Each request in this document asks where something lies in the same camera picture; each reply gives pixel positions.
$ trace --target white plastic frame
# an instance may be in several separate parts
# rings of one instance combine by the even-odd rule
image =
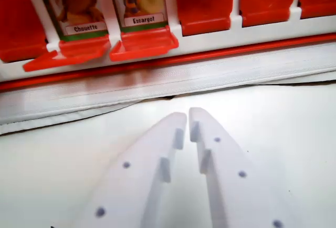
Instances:
[[[59,50],[59,37],[50,20],[43,0],[32,0],[33,5],[41,19],[46,31],[49,44],[47,49]],[[113,47],[120,39],[120,28],[118,19],[113,7],[112,0],[99,0],[109,31],[109,39]],[[270,42],[287,38],[318,35],[336,32],[336,15],[324,16],[308,19],[300,19],[301,8],[297,6],[298,0],[294,0],[290,7],[290,17],[286,22],[242,27],[242,17],[239,15],[239,0],[233,0],[233,11],[230,15],[231,28],[229,30],[199,34],[192,36],[182,36],[182,28],[177,15],[176,0],[166,0],[168,23],[171,32],[177,37],[180,45],[176,49],[170,50],[167,54],[156,57],[167,57],[190,54],[200,51],[208,51],[220,48],[229,48],[241,45]],[[127,62],[148,60],[152,58],[133,59]],[[96,68],[101,66],[116,65],[124,62],[112,62],[109,56],[94,59],[85,64],[57,67],[39,71],[24,72],[23,64],[30,60],[18,61],[5,64],[0,61],[0,81],[21,79],[27,77],[54,74],[59,72],[74,71],[79,69]]]

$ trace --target small dot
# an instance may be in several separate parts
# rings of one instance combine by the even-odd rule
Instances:
[[[274,220],[273,226],[276,228],[283,228],[282,222],[280,220]]]
[[[124,164],[122,165],[125,169],[128,169],[130,166],[131,166],[131,164],[128,162],[128,161],[126,161],[126,162],[124,162]]]
[[[96,211],[96,217],[102,217],[105,215],[105,209],[102,207],[99,207]]]
[[[245,173],[245,171],[240,171],[240,172],[238,173],[238,175],[239,175],[240,177],[242,177],[242,178],[245,178],[245,177],[247,176],[247,174]]]

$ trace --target white fabric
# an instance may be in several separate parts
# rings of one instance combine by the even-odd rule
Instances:
[[[0,94],[0,132],[65,122],[68,113],[80,119],[85,110],[119,103],[334,71],[335,59],[336,43],[328,42],[12,90]]]
[[[0,135],[9,133],[9,132],[29,130],[33,128],[51,126],[51,125],[75,121],[79,119],[90,118],[96,115],[119,110],[124,107],[130,106],[132,104],[134,104],[134,102],[120,103],[118,105],[91,108],[87,110],[78,110],[75,112],[63,113],[60,115],[48,116],[44,118],[28,119],[28,120],[17,121],[17,122],[12,122],[12,123],[5,123],[5,124],[0,125]]]

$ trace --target white surface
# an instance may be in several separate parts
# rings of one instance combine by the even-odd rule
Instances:
[[[302,227],[267,177],[229,133],[202,108],[189,110],[190,140],[206,175],[213,228]]]
[[[47,45],[48,50],[59,50],[59,37],[43,4],[43,0],[32,1],[37,11],[37,14],[41,19],[42,25],[46,31],[46,36],[49,41],[49,44]],[[174,33],[179,41],[179,47],[170,50],[167,54],[160,57],[184,55],[200,51],[208,51],[220,48],[281,40],[286,38],[295,38],[336,32],[336,15],[300,19],[301,8],[297,6],[297,2],[298,0],[293,0],[293,4],[290,7],[290,17],[289,20],[286,22],[278,22],[243,28],[243,19],[239,15],[239,1],[233,0],[233,10],[230,15],[231,28],[229,30],[193,36],[182,36],[182,28],[178,19],[176,0],[166,0],[168,23],[171,32]],[[120,28],[116,13],[113,8],[113,1],[99,0],[99,3],[102,6],[102,12],[105,17],[106,25],[109,31],[111,47],[113,47],[116,42],[120,40]],[[131,61],[147,60],[152,58],[133,59]],[[95,59],[81,65],[64,66],[33,72],[24,72],[22,66],[28,61],[30,60],[24,60],[9,64],[1,64],[0,81],[32,76],[41,76],[79,69],[95,68],[121,63],[111,62],[111,60],[109,59],[109,55],[106,54],[99,59]],[[320,65],[317,70],[319,70],[319,72],[323,72],[323,66]]]
[[[162,184],[171,182],[175,150],[183,148],[186,123],[184,113],[166,116],[112,161],[72,227],[157,227]],[[98,208],[104,211],[100,216]]]
[[[66,223],[88,200],[108,164],[154,123],[202,107],[271,176],[302,212],[306,228],[336,223],[336,85],[258,86],[172,100],[151,100],[113,113],[0,137],[0,227]],[[163,195],[162,228],[210,228],[205,176],[196,145],[176,153]]]

